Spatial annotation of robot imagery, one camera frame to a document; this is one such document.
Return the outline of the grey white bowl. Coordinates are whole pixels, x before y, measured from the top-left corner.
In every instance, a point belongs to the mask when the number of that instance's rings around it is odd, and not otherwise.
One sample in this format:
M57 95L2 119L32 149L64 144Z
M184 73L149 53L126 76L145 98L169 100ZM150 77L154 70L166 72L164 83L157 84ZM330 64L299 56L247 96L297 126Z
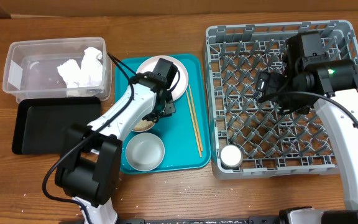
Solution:
M165 156L162 140L152 133L140 133L127 144L126 159L138 171L147 172L157 168Z

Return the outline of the pink bowl with rice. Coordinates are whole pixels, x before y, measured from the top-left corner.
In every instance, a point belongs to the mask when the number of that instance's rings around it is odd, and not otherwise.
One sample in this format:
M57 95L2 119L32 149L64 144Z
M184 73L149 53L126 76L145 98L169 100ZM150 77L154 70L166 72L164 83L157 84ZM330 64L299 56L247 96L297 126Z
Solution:
M144 132L150 130L155 123L153 121L140 120L134 127L135 132Z

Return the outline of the white paper cup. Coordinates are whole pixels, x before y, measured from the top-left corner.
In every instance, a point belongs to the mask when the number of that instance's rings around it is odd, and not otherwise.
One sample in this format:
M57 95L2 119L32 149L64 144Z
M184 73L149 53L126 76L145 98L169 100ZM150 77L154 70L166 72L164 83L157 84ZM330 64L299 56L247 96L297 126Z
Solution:
M241 150L235 145L227 145L220 152L221 165L224 169L236 169L242 164Z

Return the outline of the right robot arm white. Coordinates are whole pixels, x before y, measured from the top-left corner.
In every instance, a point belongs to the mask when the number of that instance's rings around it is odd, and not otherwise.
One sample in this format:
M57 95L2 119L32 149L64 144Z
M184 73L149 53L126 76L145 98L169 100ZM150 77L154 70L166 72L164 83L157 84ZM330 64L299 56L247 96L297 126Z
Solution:
M294 35L286 45L284 73L256 76L258 101L278 104L281 115L315 110L334 151L346 208L288 208L278 223L358 223L358 68L351 59L329 59L317 31Z

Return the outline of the wooden chopstick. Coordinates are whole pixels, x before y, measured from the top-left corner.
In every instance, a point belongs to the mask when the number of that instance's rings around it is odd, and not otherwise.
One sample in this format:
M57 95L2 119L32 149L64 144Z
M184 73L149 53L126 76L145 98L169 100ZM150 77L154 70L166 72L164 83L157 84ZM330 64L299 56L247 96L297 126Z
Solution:
M192 125L193 125L194 134L195 134L196 145L197 145L197 148L198 148L198 154L199 154L199 157L202 158L202 152L201 152L201 148L200 148L200 142L199 142L199 139L198 139L198 133L197 133L197 128L196 128L196 124L195 124L195 119L194 119L194 116L193 116L193 110L192 110L192 107L191 107L190 97L189 97L189 94L188 94L187 90L186 90L185 93L186 93L186 98L187 98L188 107L189 107L189 111L190 111L191 122L192 122Z
M195 128L196 128L196 132L197 132L197 137L198 137L200 157L202 157L202 152L204 151L204 149L203 149L203 143L202 143L202 139L201 139L200 127L199 127L199 124L198 124L198 117L197 117L197 114L196 114L196 108L195 108L195 103L194 103L193 94L192 94L190 84L188 85L188 89L189 89L188 92L190 94L190 102L191 102L191 107L192 107L192 112L193 112L193 119L194 119Z

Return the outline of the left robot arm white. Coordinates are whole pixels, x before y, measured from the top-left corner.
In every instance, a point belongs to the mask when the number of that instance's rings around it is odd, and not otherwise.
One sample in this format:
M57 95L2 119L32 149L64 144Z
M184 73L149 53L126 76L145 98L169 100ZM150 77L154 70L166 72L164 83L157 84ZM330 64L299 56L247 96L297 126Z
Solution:
M59 160L43 179L44 195L79 206L83 223L116 223L111 197L123 142L140 120L158 123L176 111L172 91L179 77L177 66L160 58L151 72L127 78L125 94L105 114L87 125L71 125Z

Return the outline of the white napkin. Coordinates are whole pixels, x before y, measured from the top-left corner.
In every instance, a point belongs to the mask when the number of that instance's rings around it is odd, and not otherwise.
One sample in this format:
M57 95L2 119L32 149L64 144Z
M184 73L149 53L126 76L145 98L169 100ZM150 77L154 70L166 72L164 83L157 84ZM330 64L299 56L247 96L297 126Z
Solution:
M57 67L58 74L63 78L67 88L93 87L102 83L103 65L102 51L88 47L84 50L81 65L69 59Z

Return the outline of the white round plate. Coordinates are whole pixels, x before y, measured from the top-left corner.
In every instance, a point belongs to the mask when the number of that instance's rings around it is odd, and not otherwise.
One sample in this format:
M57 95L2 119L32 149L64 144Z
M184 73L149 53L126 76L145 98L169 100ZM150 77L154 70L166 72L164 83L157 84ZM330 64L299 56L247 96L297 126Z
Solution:
M146 61L144 61L139 66L139 68L137 69L136 72L137 73L151 72L154 69L154 67L156 66L157 61L160 58L163 58L165 60L169 60L169 61L173 62L173 64L178 68L178 71L180 72L180 77L178 77L178 75L175 75L175 78L173 79L173 83L170 87L172 89L174 84L176 84L176 82L178 82L178 84L172 91L173 100L176 101L184 94L184 92L187 89L188 83L189 83L187 69L178 59L168 56L168 55L154 56L154 57L148 58Z

